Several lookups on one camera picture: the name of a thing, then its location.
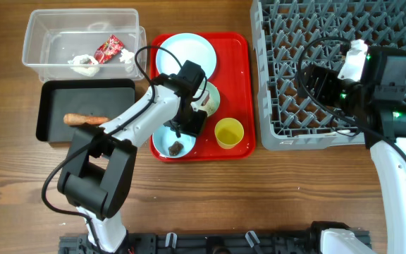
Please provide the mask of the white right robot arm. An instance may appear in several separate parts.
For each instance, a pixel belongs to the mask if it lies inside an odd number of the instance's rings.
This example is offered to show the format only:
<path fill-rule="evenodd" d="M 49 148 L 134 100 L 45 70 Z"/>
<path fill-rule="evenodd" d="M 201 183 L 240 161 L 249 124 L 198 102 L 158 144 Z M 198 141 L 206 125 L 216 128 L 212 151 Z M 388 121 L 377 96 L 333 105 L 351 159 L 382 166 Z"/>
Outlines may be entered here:
<path fill-rule="evenodd" d="M 406 253 L 406 51 L 342 37 L 326 41 L 347 45 L 341 70 L 304 67 L 299 56 L 298 95 L 363 132 L 379 176 L 387 251 Z"/>

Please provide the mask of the orange carrot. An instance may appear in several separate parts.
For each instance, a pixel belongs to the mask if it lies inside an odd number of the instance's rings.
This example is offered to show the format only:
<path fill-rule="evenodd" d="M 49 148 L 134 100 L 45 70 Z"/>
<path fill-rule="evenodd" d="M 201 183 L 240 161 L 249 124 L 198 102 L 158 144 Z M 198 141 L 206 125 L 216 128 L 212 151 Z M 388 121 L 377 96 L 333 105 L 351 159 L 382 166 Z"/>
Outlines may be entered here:
<path fill-rule="evenodd" d="M 105 116 L 87 116 L 82 114 L 66 114 L 63 117 L 63 122 L 69 126 L 80 126 L 83 124 L 89 125 L 101 125 L 103 123 L 109 122 L 110 118 Z"/>

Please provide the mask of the brown food chunk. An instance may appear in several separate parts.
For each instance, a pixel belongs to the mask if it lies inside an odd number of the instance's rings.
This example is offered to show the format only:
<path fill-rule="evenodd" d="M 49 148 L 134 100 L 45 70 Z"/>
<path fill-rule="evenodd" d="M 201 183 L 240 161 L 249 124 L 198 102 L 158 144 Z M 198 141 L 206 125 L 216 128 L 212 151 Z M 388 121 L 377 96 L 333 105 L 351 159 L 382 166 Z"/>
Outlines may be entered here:
<path fill-rule="evenodd" d="M 181 150 L 184 148 L 183 144 L 179 141 L 175 141 L 169 148 L 168 153 L 171 157 L 176 157 L 180 154 Z"/>

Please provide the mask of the green bowl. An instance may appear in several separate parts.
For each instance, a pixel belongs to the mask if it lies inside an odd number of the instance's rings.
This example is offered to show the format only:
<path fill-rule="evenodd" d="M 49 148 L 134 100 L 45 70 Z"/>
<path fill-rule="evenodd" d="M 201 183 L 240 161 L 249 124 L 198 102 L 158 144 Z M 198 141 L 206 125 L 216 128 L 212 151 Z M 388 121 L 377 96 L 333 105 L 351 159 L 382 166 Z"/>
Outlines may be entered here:
<path fill-rule="evenodd" d="M 201 85 L 199 86 L 199 88 L 194 96 L 194 99 L 197 99 L 197 101 L 191 103 L 192 108 L 195 111 L 197 111 L 197 110 L 205 111 L 207 113 L 208 117 L 210 117 L 216 113 L 216 111 L 219 108 L 220 101 L 221 101 L 218 89 L 210 82 L 207 82 L 207 84 L 205 85 L 204 80 L 202 81 Z M 204 109 L 204 105 L 208 101 L 215 102 L 214 110 L 206 111 Z"/>

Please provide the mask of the light blue bowl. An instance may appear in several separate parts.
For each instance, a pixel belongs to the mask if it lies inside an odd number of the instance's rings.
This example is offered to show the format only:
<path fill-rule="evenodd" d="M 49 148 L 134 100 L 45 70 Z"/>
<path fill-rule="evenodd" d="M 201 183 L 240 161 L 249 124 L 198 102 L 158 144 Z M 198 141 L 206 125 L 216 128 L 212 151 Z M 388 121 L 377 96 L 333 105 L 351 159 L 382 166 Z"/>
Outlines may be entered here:
<path fill-rule="evenodd" d="M 183 144 L 184 148 L 180 154 L 176 157 L 171 157 L 168 153 L 168 148 L 175 142 L 179 141 Z M 152 135 L 153 146 L 160 154 L 160 157 L 177 159 L 187 155 L 196 144 L 196 137 L 190 135 L 181 135 L 179 138 L 176 136 L 176 132 L 172 131 L 168 126 L 161 126 Z"/>

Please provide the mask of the red snack wrapper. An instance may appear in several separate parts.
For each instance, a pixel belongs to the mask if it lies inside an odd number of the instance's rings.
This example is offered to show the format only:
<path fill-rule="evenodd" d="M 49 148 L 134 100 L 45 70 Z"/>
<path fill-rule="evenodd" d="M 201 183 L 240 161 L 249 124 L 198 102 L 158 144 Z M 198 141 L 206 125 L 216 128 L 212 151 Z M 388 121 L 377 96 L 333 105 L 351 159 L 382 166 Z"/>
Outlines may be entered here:
<path fill-rule="evenodd" d="M 94 53 L 94 58 L 99 64 L 105 64 L 124 48 L 122 43 L 115 35 L 111 35 Z"/>

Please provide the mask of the white rice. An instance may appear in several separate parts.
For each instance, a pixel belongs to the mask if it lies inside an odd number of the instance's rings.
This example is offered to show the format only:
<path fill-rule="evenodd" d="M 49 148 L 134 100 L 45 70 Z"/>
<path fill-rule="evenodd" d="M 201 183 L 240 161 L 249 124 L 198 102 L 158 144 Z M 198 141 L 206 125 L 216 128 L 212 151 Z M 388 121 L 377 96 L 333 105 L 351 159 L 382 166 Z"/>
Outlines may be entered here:
<path fill-rule="evenodd" d="M 204 105 L 204 109 L 206 111 L 212 111 L 214 110 L 215 107 L 215 102 L 214 101 L 208 101 L 205 105 Z"/>

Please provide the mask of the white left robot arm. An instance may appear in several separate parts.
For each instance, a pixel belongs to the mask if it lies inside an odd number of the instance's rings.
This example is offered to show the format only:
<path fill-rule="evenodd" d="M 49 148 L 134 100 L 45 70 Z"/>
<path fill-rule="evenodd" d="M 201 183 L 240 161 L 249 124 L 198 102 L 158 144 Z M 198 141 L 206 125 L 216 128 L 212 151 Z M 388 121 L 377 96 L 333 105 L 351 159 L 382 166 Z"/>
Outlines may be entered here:
<path fill-rule="evenodd" d="M 177 74 L 155 77 L 147 93 L 120 116 L 100 126 L 84 124 L 67 157 L 55 168 L 58 191 L 82 217 L 87 234 L 63 237 L 60 253 L 131 253 L 120 208 L 131 187 L 137 149 L 160 127 L 197 137 L 207 113 L 194 106 L 206 80 L 201 66 L 186 61 Z"/>

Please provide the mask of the small white tissue piece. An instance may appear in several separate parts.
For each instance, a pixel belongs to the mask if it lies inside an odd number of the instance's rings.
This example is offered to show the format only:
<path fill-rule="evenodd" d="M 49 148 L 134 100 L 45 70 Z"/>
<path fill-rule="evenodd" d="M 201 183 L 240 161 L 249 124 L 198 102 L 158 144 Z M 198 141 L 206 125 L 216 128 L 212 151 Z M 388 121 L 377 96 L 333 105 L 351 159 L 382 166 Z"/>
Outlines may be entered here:
<path fill-rule="evenodd" d="M 130 73 L 133 71 L 135 67 L 135 54 L 133 52 L 129 52 L 127 49 L 122 49 L 121 50 L 121 56 L 119 58 L 119 61 L 124 64 L 125 70 Z"/>

